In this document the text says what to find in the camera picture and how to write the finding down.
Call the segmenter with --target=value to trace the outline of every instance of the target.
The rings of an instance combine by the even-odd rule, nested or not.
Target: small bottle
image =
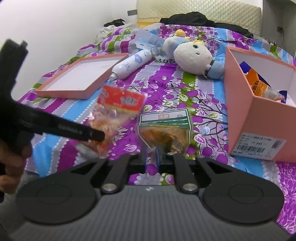
[[[141,50],[116,64],[112,69],[109,80],[124,80],[138,68],[146,64],[150,59],[152,59],[152,53],[147,49]]]

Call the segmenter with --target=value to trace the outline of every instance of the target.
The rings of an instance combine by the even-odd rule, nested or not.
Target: headboard
[[[209,20],[231,23],[261,33],[261,8],[234,0],[137,0],[138,22],[159,22],[178,13],[198,11]]]

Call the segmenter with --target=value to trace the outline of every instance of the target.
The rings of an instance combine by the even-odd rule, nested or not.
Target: finger
[[[15,193],[20,182],[20,177],[12,177],[8,175],[0,176],[0,191],[8,194]]]
[[[23,159],[27,159],[29,157],[32,156],[32,145],[31,143],[29,143],[28,145],[26,145],[23,149],[22,149],[22,158]]]
[[[2,140],[0,140],[0,162],[15,167],[21,167],[23,165],[22,158],[12,152]]]
[[[23,166],[14,167],[10,165],[5,165],[5,172],[9,176],[20,177],[24,173],[24,168]]]

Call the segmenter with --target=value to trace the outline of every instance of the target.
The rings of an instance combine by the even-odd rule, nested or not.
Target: floral bedspread
[[[226,29],[166,25],[151,32],[167,38],[173,36],[178,29],[184,30],[192,40],[204,40],[215,60],[222,63],[225,59],[225,47],[232,45],[270,55],[296,65],[292,56],[281,48],[245,38]],[[119,28],[99,44],[90,44],[81,48],[77,55],[66,64],[44,75],[21,98],[20,102],[78,123],[87,124],[88,115],[100,90],[96,91],[89,100],[73,100],[40,98],[35,92],[36,88],[68,64],[80,58],[132,52],[135,50],[133,49],[135,46],[130,44],[133,37],[134,32],[131,28]],[[213,81],[189,74],[176,64],[150,61],[124,81],[117,80],[114,84],[131,91],[146,92],[148,99],[144,107],[145,112],[189,107],[194,122],[194,135],[186,157],[194,159],[198,155],[208,156],[277,184],[285,195],[285,204],[278,223],[288,232],[295,233],[296,165],[234,158],[227,154],[227,106],[221,80]],[[136,124],[136,120],[133,120],[118,129],[109,151],[110,160],[116,159],[123,153],[140,152],[140,141],[135,134]],[[85,160],[74,148],[76,143],[75,140],[50,134],[36,135],[32,140],[33,156],[28,159],[26,169],[37,172],[40,176],[46,176],[84,162]],[[147,173],[132,175],[129,183],[166,185],[173,184],[173,177],[169,174],[157,173],[154,163],[148,160]]]

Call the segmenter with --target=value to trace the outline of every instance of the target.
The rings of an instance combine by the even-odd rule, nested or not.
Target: stuffed animal
[[[191,74],[203,74],[211,79],[220,79],[224,74],[223,65],[213,60],[203,41],[190,42],[190,38],[185,36],[185,32],[179,29],[175,36],[165,40],[163,49],[168,57]]]

